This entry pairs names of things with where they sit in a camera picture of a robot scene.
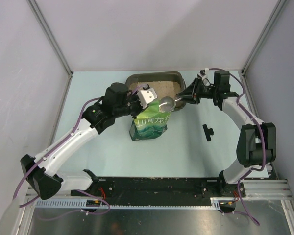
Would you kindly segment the metal scoop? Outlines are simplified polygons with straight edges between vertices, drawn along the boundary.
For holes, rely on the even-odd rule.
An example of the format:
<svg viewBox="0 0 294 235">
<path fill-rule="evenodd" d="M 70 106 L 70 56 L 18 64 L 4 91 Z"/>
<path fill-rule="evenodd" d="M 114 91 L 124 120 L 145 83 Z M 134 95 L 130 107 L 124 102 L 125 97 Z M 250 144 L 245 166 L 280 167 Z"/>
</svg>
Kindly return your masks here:
<svg viewBox="0 0 294 235">
<path fill-rule="evenodd" d="M 165 96 L 159 100 L 158 111 L 161 113 L 174 112 L 177 111 L 181 105 L 181 98 L 172 98 L 170 96 Z"/>
</svg>

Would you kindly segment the brown litter box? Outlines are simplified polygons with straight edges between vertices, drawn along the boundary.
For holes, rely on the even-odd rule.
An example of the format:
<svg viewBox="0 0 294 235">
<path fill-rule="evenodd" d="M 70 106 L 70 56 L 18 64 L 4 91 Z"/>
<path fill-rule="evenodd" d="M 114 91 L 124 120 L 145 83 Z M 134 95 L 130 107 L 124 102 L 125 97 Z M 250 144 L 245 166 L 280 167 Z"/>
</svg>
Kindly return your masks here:
<svg viewBox="0 0 294 235">
<path fill-rule="evenodd" d="M 176 98 L 176 95 L 186 88 L 181 73 L 177 71 L 134 74 L 127 78 L 125 84 L 131 90 L 134 90 L 138 85 L 148 84 L 154 88 L 158 99 L 165 96 Z"/>
</svg>

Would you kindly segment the green litter bag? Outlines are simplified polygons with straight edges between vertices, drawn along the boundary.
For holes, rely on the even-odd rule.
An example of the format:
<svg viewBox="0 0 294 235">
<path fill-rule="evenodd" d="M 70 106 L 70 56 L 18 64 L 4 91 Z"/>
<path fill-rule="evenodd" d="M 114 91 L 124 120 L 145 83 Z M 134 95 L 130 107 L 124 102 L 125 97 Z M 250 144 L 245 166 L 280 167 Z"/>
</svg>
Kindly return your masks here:
<svg viewBox="0 0 294 235">
<path fill-rule="evenodd" d="M 131 139 L 133 141 L 144 141 L 160 137 L 168 129 L 167 121 L 170 115 L 170 112 L 159 111 L 159 100 L 153 101 L 132 120 L 129 130 Z"/>
</svg>

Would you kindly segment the black bag clip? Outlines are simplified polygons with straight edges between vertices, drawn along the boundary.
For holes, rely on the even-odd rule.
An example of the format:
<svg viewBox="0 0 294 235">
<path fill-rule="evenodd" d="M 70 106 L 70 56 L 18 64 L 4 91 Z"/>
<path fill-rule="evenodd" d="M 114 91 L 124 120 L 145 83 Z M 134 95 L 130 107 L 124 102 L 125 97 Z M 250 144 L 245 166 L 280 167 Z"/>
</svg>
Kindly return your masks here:
<svg viewBox="0 0 294 235">
<path fill-rule="evenodd" d="M 209 128 L 206 124 L 204 124 L 202 127 L 203 127 L 203 130 L 204 130 L 204 134 L 205 134 L 206 140 L 208 142 L 212 141 L 212 138 L 211 137 L 214 135 L 213 128 Z"/>
</svg>

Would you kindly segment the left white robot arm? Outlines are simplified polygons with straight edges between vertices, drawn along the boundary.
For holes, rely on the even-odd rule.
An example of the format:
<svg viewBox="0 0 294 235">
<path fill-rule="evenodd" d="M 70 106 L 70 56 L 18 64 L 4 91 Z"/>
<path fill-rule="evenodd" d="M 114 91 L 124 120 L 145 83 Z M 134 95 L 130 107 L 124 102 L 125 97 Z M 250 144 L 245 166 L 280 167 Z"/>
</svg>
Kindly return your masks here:
<svg viewBox="0 0 294 235">
<path fill-rule="evenodd" d="M 21 158 L 23 179 L 42 200 L 66 190 L 96 194 L 98 183 L 90 170 L 60 173 L 60 167 L 84 144 L 114 125 L 116 118 L 128 115 L 135 118 L 146 107 L 142 90 L 132 91 L 124 83 L 113 83 L 104 96 L 83 105 L 75 126 L 67 134 L 36 156 L 26 154 Z"/>
</svg>

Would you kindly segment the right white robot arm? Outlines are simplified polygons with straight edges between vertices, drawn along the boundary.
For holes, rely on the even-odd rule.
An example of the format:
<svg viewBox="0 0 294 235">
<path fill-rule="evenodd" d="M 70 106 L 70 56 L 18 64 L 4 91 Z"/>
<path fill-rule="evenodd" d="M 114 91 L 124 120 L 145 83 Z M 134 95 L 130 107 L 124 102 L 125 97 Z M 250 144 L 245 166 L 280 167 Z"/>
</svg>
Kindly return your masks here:
<svg viewBox="0 0 294 235">
<path fill-rule="evenodd" d="M 209 68 L 200 71 L 193 82 L 176 97 L 189 104 L 199 104 L 211 99 L 226 113 L 240 131 L 236 148 L 236 160 L 220 172 L 216 184 L 217 193 L 228 196 L 240 182 L 252 172 L 262 172 L 266 164 L 276 159 L 276 127 L 266 123 L 241 103 L 241 94 L 231 91 L 230 78 L 234 75 L 223 69 L 213 68 L 214 81 L 208 79 Z"/>
</svg>

